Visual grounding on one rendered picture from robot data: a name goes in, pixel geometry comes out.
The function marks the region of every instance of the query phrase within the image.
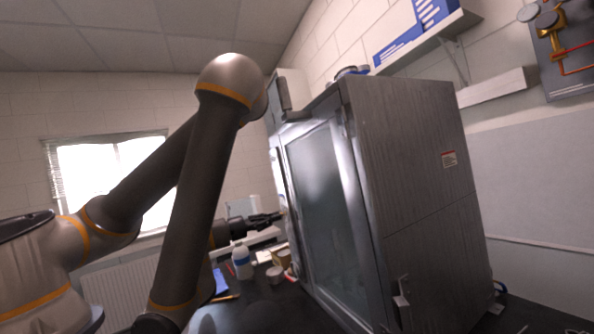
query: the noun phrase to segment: warning label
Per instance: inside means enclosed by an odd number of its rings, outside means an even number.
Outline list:
[[[448,152],[442,153],[442,163],[444,164],[444,169],[452,166],[456,166],[458,164],[458,159],[456,159],[456,151],[451,150]]]

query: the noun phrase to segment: stainless steel cabinet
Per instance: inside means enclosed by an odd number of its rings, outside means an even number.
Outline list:
[[[346,75],[305,109],[269,134],[303,288],[352,333],[469,332],[494,296],[453,85]]]

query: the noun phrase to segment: drop ceiling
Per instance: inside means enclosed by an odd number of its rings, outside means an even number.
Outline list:
[[[244,54],[270,74],[312,0],[0,0],[0,71],[200,73]]]

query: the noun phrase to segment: pressure gauge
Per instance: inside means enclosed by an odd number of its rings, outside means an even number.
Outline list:
[[[529,21],[535,19],[535,17],[540,13],[540,6],[537,3],[528,4],[518,12],[516,19],[518,19],[521,23],[528,23]]]

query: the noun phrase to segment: bottle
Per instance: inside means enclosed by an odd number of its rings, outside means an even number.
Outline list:
[[[231,253],[231,260],[233,260],[238,280],[252,278],[253,267],[250,262],[250,250],[241,241],[235,242],[235,248]]]

